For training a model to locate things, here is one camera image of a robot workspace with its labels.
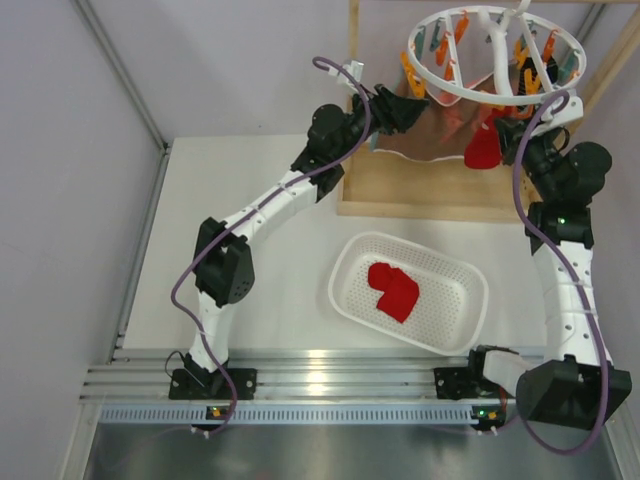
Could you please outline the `red sock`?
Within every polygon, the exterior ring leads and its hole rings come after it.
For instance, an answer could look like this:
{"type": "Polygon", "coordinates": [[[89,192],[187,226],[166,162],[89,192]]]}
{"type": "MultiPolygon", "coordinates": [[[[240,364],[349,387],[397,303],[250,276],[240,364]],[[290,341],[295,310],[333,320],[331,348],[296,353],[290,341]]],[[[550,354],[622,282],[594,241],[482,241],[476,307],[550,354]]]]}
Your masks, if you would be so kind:
{"type": "Polygon", "coordinates": [[[376,308],[403,324],[420,297],[418,284],[402,269],[383,262],[369,267],[367,280],[370,288],[382,293],[376,308]]]}
{"type": "Polygon", "coordinates": [[[464,151],[464,164],[474,170],[489,170],[501,163],[498,133],[489,127],[479,128],[464,151]]]}

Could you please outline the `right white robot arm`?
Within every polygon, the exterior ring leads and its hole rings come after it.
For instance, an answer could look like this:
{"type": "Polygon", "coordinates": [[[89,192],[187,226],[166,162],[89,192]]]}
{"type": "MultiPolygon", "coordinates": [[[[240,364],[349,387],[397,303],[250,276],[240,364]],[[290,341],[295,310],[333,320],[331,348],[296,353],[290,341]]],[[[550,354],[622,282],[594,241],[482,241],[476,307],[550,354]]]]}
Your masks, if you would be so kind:
{"type": "Polygon", "coordinates": [[[592,430],[606,421],[632,391],[629,372],[614,367],[597,335],[591,281],[594,236],[590,204],[612,166],[610,153],[594,142],[558,146],[566,137],[553,127],[530,139],[522,121],[495,126],[507,165],[520,165],[540,199],[527,209],[525,234],[540,280],[545,314],[543,360],[481,345],[464,367],[434,371],[441,400],[514,399],[530,422],[592,430]]]}

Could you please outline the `black striped sock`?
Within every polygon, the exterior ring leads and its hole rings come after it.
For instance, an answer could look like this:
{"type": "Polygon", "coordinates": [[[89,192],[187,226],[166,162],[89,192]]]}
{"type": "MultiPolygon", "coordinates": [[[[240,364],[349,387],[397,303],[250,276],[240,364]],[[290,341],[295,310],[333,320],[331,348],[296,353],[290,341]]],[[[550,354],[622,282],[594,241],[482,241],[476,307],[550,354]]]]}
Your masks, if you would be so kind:
{"type": "Polygon", "coordinates": [[[518,96],[529,96],[537,94],[540,89],[541,81],[538,78],[535,62],[531,57],[524,60],[523,64],[518,68],[518,96]]]}
{"type": "Polygon", "coordinates": [[[559,78],[559,66],[553,56],[550,56],[545,62],[545,71],[551,84],[556,84],[559,78]]]}

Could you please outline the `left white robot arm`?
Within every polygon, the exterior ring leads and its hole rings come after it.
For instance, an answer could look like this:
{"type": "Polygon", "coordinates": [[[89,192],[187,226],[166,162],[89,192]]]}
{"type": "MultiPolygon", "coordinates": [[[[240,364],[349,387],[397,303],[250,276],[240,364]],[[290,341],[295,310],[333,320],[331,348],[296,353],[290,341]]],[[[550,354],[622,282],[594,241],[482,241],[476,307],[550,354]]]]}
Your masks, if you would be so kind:
{"type": "Polygon", "coordinates": [[[349,112],[335,104],[320,106],[304,149],[274,187],[224,220],[201,223],[187,269],[198,293],[199,311],[191,316],[196,336],[171,374],[170,399],[253,398],[256,370],[228,365],[232,321],[255,283],[253,247],[322,201],[341,181],[343,161],[372,135],[407,132],[428,105],[426,99],[401,97],[378,85],[354,94],[349,112]]]}

